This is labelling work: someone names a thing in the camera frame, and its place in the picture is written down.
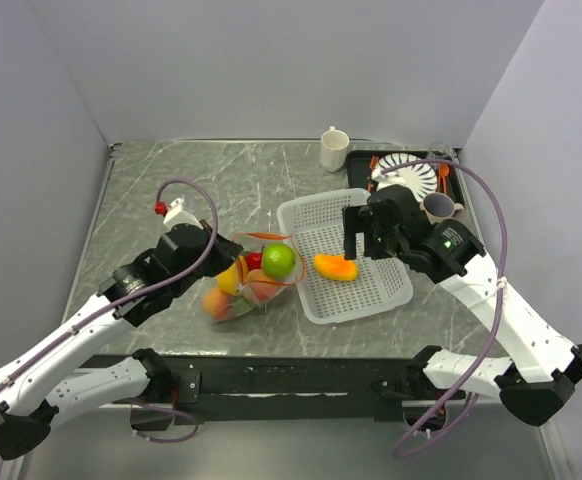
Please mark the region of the white plastic perforated basket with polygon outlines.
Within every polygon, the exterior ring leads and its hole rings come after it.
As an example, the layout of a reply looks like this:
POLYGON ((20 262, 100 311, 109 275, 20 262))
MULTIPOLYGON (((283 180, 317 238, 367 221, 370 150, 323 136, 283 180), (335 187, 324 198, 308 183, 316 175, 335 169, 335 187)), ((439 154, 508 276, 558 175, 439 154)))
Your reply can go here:
POLYGON ((357 276, 350 281, 324 277, 314 257, 344 255, 343 210, 362 206, 370 193, 359 188, 340 189, 299 197, 277 209, 281 232, 291 237, 305 260, 305 277, 297 292, 306 317, 319 325, 343 323, 403 306, 413 297, 405 266, 395 258, 374 261, 362 256, 363 236, 354 237, 357 276))

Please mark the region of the orange yellow mango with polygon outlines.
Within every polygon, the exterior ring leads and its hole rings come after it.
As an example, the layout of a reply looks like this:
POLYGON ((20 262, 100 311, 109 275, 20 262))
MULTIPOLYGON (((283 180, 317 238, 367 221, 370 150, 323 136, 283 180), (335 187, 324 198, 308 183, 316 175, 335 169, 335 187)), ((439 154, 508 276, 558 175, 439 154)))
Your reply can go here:
POLYGON ((358 277, 356 263, 343 255, 317 254, 313 258, 313 266, 319 275, 333 281, 351 282, 358 277))

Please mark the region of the yellow bell pepper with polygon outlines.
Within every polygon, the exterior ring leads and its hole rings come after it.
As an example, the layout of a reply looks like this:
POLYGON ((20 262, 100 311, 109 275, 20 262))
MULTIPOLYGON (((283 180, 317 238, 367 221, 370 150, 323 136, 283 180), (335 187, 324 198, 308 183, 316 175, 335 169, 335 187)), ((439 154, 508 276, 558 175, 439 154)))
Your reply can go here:
POLYGON ((240 276, 236 264, 232 264, 216 277, 217 287, 227 295, 236 296, 240 290, 240 276))

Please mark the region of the red bell pepper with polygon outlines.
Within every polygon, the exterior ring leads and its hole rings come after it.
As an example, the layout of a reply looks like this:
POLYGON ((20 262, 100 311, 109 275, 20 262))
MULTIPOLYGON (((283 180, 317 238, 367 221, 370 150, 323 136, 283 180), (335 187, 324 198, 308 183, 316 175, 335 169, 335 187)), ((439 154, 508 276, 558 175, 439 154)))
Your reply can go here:
POLYGON ((250 271, 260 270, 262 268, 262 258, 261 252, 249 252, 244 255, 245 262, 250 271))

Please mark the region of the clear zip bag orange zipper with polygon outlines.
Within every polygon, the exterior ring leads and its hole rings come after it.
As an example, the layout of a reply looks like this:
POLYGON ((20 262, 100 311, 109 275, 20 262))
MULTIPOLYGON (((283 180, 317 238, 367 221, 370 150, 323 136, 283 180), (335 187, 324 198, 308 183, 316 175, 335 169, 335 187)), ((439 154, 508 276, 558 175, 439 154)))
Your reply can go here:
POLYGON ((265 308, 306 275, 306 262, 291 234, 241 232, 233 240, 243 252, 214 278, 202 300, 202 310, 215 322, 265 308))

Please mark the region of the green apple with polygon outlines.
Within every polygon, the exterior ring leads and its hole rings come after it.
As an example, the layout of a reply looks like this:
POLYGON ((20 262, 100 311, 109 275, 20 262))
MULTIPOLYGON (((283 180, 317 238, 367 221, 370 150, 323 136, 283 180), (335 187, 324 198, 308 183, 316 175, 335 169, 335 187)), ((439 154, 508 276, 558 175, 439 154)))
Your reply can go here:
POLYGON ((284 243, 269 244, 262 252, 261 267, 269 277, 285 278, 293 272, 295 264, 295 251, 284 243))

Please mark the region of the peach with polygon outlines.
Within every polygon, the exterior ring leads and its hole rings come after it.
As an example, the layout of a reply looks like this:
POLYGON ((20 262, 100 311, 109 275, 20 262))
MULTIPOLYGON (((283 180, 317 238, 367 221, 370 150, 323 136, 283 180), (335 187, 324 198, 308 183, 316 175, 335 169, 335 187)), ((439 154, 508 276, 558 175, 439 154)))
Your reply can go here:
POLYGON ((263 270, 252 270, 247 274, 245 287, 260 303, 266 303, 275 298, 280 290, 277 282, 263 270))
POLYGON ((231 317, 233 297, 218 288, 209 290, 202 300, 204 312, 214 321, 225 321, 231 317))

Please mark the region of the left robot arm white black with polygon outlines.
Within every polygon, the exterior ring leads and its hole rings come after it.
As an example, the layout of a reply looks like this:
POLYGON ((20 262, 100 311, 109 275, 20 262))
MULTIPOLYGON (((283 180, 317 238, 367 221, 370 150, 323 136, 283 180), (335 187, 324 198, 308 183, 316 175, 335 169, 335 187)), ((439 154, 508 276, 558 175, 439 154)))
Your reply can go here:
POLYGON ((228 269, 242 251, 207 223, 178 224, 117 268, 68 321, 0 368, 0 457, 25 455, 53 429, 101 405, 162 399, 171 371, 152 349, 81 377, 74 372, 107 343, 168 309, 198 280, 228 269))

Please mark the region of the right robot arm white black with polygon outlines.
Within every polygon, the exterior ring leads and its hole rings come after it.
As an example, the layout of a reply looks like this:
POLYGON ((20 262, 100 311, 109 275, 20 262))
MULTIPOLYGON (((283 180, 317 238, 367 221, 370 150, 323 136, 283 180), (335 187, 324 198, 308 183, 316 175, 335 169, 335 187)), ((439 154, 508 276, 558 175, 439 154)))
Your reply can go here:
POLYGON ((571 398, 582 380, 582 344, 553 329, 503 277, 478 238, 461 222, 431 223, 412 192, 390 186, 343 210, 344 252, 396 258, 452 294, 487 328, 506 356, 454 354, 428 346, 410 362, 410 390, 431 398, 458 388, 497 398, 518 420, 539 427, 571 398))

